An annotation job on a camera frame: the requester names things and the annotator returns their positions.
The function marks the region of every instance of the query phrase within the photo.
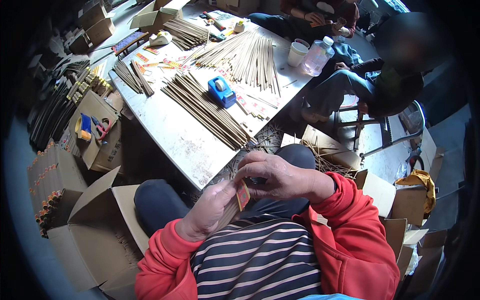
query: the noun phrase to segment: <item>scissors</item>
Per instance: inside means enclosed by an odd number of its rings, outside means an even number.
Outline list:
[[[95,138],[97,141],[101,142],[107,133],[110,131],[110,128],[112,126],[112,121],[109,118],[103,118],[102,122],[100,123],[97,118],[92,116],[92,121],[96,126],[96,132],[98,133],[99,137],[97,134],[95,134]]]

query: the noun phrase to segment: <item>white table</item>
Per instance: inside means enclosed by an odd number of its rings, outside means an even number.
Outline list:
[[[204,24],[203,20],[187,19],[187,21],[198,25]],[[210,30],[216,30],[213,26],[209,27]],[[248,24],[246,30],[251,30],[254,27],[257,27],[257,25]],[[292,68],[287,65],[287,56],[290,48],[288,41],[266,29],[259,28],[259,31],[266,37],[272,37],[275,45],[274,60],[278,73],[278,82],[281,87],[281,98],[278,109],[269,107],[269,117],[272,118],[312,77],[305,73],[301,67]],[[130,67],[131,60],[139,64],[159,62],[165,57],[175,61],[175,58],[192,53],[192,51],[181,51],[173,43],[154,48],[159,50],[160,54],[150,53],[141,46],[125,57],[123,61]],[[149,61],[143,62],[138,58],[136,54],[139,52],[148,58]],[[175,71],[164,70],[164,74],[158,67],[147,68],[147,70],[152,71],[152,74],[146,76],[146,79],[155,81],[151,85],[155,94],[151,97],[135,93],[130,87],[125,85],[115,72],[110,71],[108,74],[129,108],[157,145],[185,177],[197,189],[201,190],[235,156],[238,150],[234,151],[228,148],[190,113],[160,90],[161,87],[165,86],[162,82],[162,80],[165,80],[163,77],[170,77]],[[208,80],[218,76],[218,72],[209,69],[200,69],[193,72],[200,74],[199,77],[204,78],[203,84],[205,87]],[[295,83],[282,88],[295,80],[297,80]],[[267,120],[259,120],[252,115],[245,115],[238,105],[230,107],[228,112],[239,123],[245,121],[249,129],[252,130],[252,135],[257,134],[268,123]]]

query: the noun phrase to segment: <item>clear plastic bottle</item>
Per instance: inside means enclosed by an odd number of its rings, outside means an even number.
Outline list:
[[[302,68],[305,72],[311,76],[320,75],[327,61],[335,54],[332,45],[333,40],[328,36],[323,41],[315,40],[303,59]]]

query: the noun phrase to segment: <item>striped shirt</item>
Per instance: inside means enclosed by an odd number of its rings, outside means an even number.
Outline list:
[[[288,219],[238,220],[191,259],[198,299],[299,299],[323,294],[311,234]]]

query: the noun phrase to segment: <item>floor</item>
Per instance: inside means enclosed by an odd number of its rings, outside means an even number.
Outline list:
[[[135,0],[129,0],[114,9],[116,13],[113,18],[116,31],[112,37],[107,39],[97,48],[112,45],[133,32],[129,29],[132,17],[143,7],[135,5]],[[355,35],[347,42],[355,48],[363,60],[377,57],[375,49],[362,37]],[[93,51],[89,54],[92,61],[97,60],[108,54],[108,48]],[[115,63],[116,58],[113,55],[107,57],[107,68]],[[345,102],[351,103],[351,98],[346,98]],[[431,130],[432,137],[438,146],[444,146],[446,149],[444,166],[438,179],[440,194],[448,193],[456,188],[459,182],[461,170],[459,169],[461,160],[461,146],[463,143],[463,134],[458,134],[462,130],[464,120],[469,116],[468,108],[462,109],[451,118],[448,123],[438,124]],[[343,120],[351,120],[356,116],[345,113]],[[398,117],[391,118],[393,139],[403,136],[405,133]],[[344,129],[338,133],[340,141],[347,146],[352,145],[352,129]],[[368,125],[360,137],[360,152],[367,152],[381,144],[380,126]],[[65,277],[62,266],[57,261],[55,253],[47,239],[40,237],[37,224],[34,222],[33,209],[30,203],[28,193],[26,166],[31,164],[35,158],[35,152],[29,144],[29,135],[26,130],[26,120],[15,116],[10,128],[9,137],[5,143],[5,149],[2,151],[2,160],[5,169],[11,170],[10,176],[5,178],[7,186],[7,195],[10,200],[9,205],[14,223],[14,230],[20,238],[21,247],[31,265],[33,271],[38,275],[40,283],[45,287],[50,299],[106,299],[98,288],[76,292],[73,290],[69,280]],[[387,150],[365,158],[363,168],[368,168],[381,178],[393,183],[396,179],[396,171],[401,162],[408,157],[408,145],[397,144]],[[427,224],[430,228],[446,228],[451,226],[454,221],[454,214],[451,210],[456,208],[456,202],[453,199],[455,195],[444,198],[439,201],[437,208],[432,212],[432,216]],[[44,276],[43,268],[49,266],[48,277]]]

